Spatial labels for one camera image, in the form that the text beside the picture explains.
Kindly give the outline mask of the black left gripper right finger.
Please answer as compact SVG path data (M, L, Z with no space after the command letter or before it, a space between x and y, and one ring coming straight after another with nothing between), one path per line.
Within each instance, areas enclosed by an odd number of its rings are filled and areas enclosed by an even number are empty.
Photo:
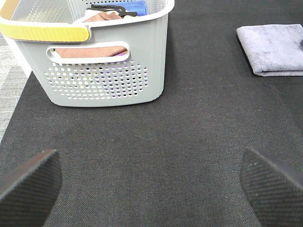
M303 174L274 156L246 148L241 163L242 190L263 227L303 225Z

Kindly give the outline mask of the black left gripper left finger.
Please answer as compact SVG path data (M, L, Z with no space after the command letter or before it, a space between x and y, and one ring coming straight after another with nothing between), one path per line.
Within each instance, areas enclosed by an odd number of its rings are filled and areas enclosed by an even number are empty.
M60 155L49 149L0 178L0 225L42 227L62 185Z

